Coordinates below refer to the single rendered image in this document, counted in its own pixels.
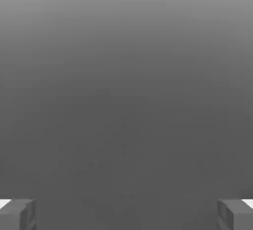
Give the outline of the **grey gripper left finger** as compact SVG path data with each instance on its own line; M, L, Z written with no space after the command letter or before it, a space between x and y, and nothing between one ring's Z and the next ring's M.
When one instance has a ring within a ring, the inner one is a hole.
M0 230L37 230L34 199L0 199Z

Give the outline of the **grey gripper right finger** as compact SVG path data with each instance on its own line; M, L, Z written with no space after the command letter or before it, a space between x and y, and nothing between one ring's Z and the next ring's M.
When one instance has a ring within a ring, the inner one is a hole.
M219 199L218 230L253 230L253 199Z

